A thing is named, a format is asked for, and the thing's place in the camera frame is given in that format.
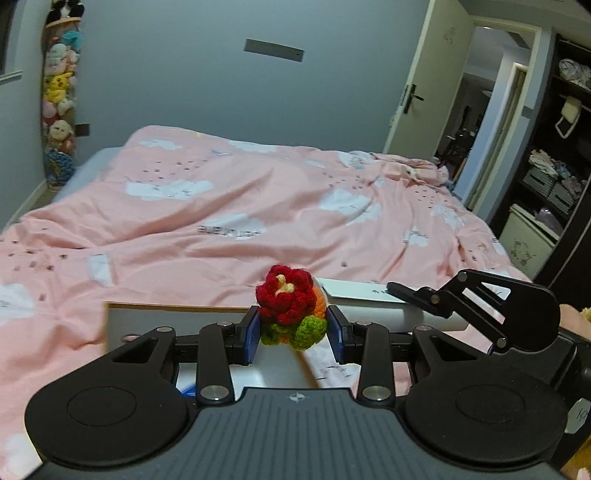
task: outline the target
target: red crocheted flower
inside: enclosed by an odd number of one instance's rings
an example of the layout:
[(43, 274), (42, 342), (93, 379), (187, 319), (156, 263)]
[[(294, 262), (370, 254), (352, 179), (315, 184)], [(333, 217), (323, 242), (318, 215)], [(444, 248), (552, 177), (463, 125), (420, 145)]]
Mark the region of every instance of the red crocheted flower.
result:
[(316, 305), (312, 276), (305, 270), (275, 265), (265, 283), (256, 288), (261, 320), (280, 325), (297, 325)]

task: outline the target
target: green crocheted leaf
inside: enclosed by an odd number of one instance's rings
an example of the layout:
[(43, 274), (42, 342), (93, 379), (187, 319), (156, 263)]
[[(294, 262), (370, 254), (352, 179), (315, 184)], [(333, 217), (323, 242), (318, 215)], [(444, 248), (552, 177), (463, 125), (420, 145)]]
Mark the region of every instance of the green crocheted leaf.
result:
[(291, 346), (295, 350), (307, 350), (324, 338), (326, 326), (325, 319), (313, 315), (307, 316), (295, 330), (295, 334), (291, 339)]

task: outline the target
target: window frame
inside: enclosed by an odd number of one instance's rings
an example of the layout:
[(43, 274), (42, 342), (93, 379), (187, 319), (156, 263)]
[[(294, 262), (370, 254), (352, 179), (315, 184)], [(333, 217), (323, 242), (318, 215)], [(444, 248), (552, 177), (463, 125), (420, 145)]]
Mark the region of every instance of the window frame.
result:
[(18, 0), (5, 0), (0, 4), (0, 76), (10, 73), (7, 71), (8, 43), (17, 3)]

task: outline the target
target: window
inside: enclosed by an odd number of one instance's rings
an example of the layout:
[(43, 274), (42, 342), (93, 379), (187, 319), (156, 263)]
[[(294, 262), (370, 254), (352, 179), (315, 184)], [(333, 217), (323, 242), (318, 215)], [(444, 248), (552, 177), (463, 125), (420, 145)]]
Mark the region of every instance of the window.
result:
[(0, 75), (6, 73), (6, 56), (10, 26), (17, 0), (0, 0)]

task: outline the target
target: wall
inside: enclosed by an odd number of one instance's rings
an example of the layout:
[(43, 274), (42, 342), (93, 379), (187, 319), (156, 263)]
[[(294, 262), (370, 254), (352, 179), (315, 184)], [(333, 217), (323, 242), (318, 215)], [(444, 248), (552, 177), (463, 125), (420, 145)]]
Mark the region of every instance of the wall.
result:
[(0, 80), (1, 226), (44, 178), (40, 97), (45, 7), (38, 0), (19, 1), (9, 38), (7, 73), (22, 70), (22, 76)]
[(478, 181), (486, 158), (493, 147), (493, 141), (499, 129), (505, 102), (511, 88), (510, 80), (513, 64), (521, 63), (522, 65), (529, 65), (530, 55), (531, 51), (526, 48), (505, 49), (501, 66), (499, 67), (499, 73), (496, 77), (495, 87), (492, 90), (491, 100), (488, 103), (488, 109), (482, 120), (480, 131), (476, 136), (462, 175), (458, 179), (456, 188), (454, 189), (454, 193), (462, 199), (464, 204), (467, 202), (472, 189)]
[[(428, 0), (87, 0), (79, 160), (149, 124), (381, 151)], [(243, 52), (246, 38), (305, 50)]]

